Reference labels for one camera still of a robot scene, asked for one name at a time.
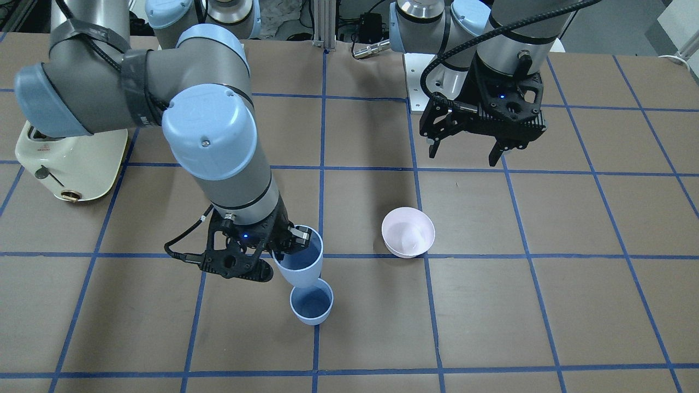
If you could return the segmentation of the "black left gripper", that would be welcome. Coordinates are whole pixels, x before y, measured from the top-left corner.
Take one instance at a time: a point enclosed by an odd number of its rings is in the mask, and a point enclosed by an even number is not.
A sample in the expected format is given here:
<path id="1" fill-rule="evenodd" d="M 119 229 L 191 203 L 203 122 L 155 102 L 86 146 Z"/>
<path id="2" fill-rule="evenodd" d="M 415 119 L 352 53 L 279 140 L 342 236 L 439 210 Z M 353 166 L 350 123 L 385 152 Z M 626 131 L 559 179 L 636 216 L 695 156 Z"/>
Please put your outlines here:
<path id="1" fill-rule="evenodd" d="M 541 103 L 543 83 L 539 73 L 529 74 L 531 55 L 517 55 L 514 74 L 502 74 L 474 57 L 464 86 L 448 104 L 429 100 L 420 121 L 420 134 L 428 139 L 434 159 L 441 141 L 460 132 L 496 139 L 488 155 L 495 167 L 509 148 L 525 148 L 547 131 Z"/>

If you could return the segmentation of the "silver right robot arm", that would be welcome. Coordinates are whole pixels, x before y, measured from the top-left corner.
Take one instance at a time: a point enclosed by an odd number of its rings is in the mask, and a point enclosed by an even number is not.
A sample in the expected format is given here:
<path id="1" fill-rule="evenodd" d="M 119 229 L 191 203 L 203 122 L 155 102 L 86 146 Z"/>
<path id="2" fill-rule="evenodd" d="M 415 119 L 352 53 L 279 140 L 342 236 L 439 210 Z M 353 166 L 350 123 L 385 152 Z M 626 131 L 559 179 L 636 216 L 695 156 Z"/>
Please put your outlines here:
<path id="1" fill-rule="evenodd" d="M 173 259 L 223 278 L 266 283 L 263 252 L 282 265 L 287 255 L 321 251 L 314 229 L 293 224 L 259 141 L 251 68 L 235 35 L 202 23 L 193 1 L 148 1 L 148 24 L 160 50 L 129 42 L 125 2 L 55 1 L 49 62 L 15 75 L 28 139 L 63 141 L 132 127 L 159 126 L 180 166 L 210 204 L 201 253 L 164 245 Z"/>

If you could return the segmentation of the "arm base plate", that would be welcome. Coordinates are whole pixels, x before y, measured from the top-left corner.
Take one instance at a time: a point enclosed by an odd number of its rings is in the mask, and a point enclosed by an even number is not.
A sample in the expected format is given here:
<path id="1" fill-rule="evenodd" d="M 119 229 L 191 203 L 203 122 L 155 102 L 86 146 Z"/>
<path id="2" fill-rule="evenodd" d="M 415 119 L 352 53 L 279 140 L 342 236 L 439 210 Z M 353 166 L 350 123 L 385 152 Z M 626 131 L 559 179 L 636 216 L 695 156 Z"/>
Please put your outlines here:
<path id="1" fill-rule="evenodd" d="M 440 92 L 448 99 L 456 99 L 464 85 L 469 66 L 476 53 L 476 47 L 469 48 L 450 57 L 438 65 L 426 79 L 430 91 Z M 436 57 L 436 52 L 409 52 L 404 54 L 405 81 L 407 84 L 410 112 L 422 114 L 429 97 L 420 85 L 422 72 Z"/>

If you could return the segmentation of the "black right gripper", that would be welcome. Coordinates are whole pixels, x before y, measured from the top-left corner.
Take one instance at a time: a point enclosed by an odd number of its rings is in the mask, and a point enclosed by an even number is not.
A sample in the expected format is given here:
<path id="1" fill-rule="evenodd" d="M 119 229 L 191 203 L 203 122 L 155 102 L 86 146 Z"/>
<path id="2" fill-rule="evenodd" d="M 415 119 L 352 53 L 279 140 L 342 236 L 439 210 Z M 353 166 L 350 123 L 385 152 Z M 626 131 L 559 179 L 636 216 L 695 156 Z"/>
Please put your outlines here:
<path id="1" fill-rule="evenodd" d="M 250 225 L 234 224 L 214 211 L 208 224 L 208 239 L 200 270 L 223 278 L 240 278 L 266 283 L 273 277 L 263 252 L 295 254 L 310 245 L 312 230 L 294 225 L 285 205 L 277 205 L 262 221 Z"/>

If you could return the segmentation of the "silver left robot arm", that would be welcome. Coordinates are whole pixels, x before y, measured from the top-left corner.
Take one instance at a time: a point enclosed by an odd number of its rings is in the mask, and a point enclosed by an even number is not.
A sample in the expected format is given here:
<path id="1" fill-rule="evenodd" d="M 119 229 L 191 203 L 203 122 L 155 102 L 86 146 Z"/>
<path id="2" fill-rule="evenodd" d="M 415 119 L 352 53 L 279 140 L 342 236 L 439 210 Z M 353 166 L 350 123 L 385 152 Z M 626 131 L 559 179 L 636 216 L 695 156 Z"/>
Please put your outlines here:
<path id="1" fill-rule="evenodd" d="M 461 132 L 491 136 L 489 165 L 525 149 L 547 130 L 542 113 L 547 55 L 572 1 L 395 1 L 389 7 L 392 50 L 430 56 L 417 73 L 427 97 L 419 132 L 435 157 Z"/>

